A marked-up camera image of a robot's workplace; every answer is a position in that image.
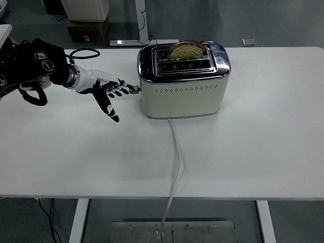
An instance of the small white device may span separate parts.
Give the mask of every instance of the small white device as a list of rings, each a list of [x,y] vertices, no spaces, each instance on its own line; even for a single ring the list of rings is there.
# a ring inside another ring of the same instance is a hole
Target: small white device
[[[230,74],[225,49],[201,42],[206,55],[168,58],[169,45],[147,46],[138,54],[143,109],[150,118],[181,118],[217,112]]]

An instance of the bread crust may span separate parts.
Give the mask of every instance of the bread crust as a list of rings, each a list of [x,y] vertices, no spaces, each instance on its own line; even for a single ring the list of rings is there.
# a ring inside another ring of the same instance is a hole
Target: bread crust
[[[193,58],[206,54],[204,44],[194,40],[187,40],[184,42],[177,42],[170,46],[169,58]]]

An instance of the white robotic forearm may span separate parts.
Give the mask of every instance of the white robotic forearm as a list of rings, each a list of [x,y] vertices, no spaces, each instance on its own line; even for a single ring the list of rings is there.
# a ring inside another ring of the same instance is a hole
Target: white robotic forearm
[[[98,70],[85,70],[78,65],[70,64],[70,78],[65,87],[76,90],[78,93],[87,89],[92,89],[92,86],[97,80],[100,80],[101,85],[109,82],[119,83],[118,78],[110,73]]]

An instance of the toaster power cord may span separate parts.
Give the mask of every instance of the toaster power cord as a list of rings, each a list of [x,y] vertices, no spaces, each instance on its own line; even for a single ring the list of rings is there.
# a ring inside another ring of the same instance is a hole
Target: toaster power cord
[[[158,236],[159,236],[159,239],[160,239],[161,243],[163,243],[163,227],[164,227],[164,223],[165,223],[165,221],[167,219],[167,215],[168,215],[168,212],[169,212],[169,209],[170,209],[170,205],[171,205],[171,202],[172,202],[174,193],[175,193],[176,184],[177,184],[177,181],[179,179],[180,167],[182,166],[182,159],[181,159],[181,153],[180,153],[181,150],[180,150],[180,144],[179,144],[177,132],[175,130],[175,127],[173,125],[172,120],[170,120],[170,119],[167,119],[167,120],[168,120],[168,122],[170,124],[171,130],[172,130],[173,139],[174,139],[175,146],[176,146],[177,159],[178,159],[178,167],[177,167],[176,177],[174,179],[173,186],[172,186],[172,190],[171,190],[171,193],[170,193],[168,205],[167,205],[166,211],[164,213],[163,219],[161,221],[161,231],[158,233]]]

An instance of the black cable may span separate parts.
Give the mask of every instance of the black cable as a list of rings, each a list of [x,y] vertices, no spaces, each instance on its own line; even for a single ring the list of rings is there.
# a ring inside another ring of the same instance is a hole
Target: black cable
[[[146,23],[146,19],[145,19],[145,17],[144,17],[144,13],[146,12],[146,0],[144,1],[144,3],[145,3],[144,11],[141,11],[141,14],[142,14],[143,19],[144,19],[144,24],[143,24],[143,28],[141,28],[141,29],[138,30],[138,37],[137,37],[137,41],[138,41],[138,43],[140,43],[140,44],[143,44],[143,45],[148,46],[148,45],[151,43],[151,41],[152,41],[153,39],[156,41],[156,44],[157,44],[157,40],[155,39],[155,37],[154,37],[151,33],[148,32],[148,39],[149,39],[149,42],[148,42],[147,44],[140,42],[140,31],[143,30],[143,29],[145,28],[145,23]]]
[[[85,56],[85,57],[78,57],[78,56],[74,56],[75,53],[80,52],[80,51],[92,51],[95,52],[95,55],[92,56]],[[66,57],[70,58],[70,59],[88,59],[88,58],[94,58],[94,57],[99,57],[100,56],[100,52],[96,49],[92,49],[92,48],[79,48],[76,49],[74,51],[72,51],[70,53],[70,55],[66,55]]]
[[[58,236],[60,243],[62,243],[61,237],[59,235],[59,233],[54,229],[53,225],[52,225],[52,208],[53,208],[53,201],[54,199],[51,199],[51,208],[50,208],[50,213],[48,213],[41,205],[41,200],[38,198],[38,203],[40,208],[46,213],[47,217],[49,218],[49,223],[50,223],[50,228],[51,228],[51,234],[52,234],[52,238],[54,240],[55,243],[57,243],[56,239],[55,239],[55,235],[54,233],[56,233],[56,235]]]
[[[67,19],[67,16],[66,15],[58,15],[58,16],[56,16],[55,15],[55,18],[56,18],[57,21],[62,21],[64,19]]]

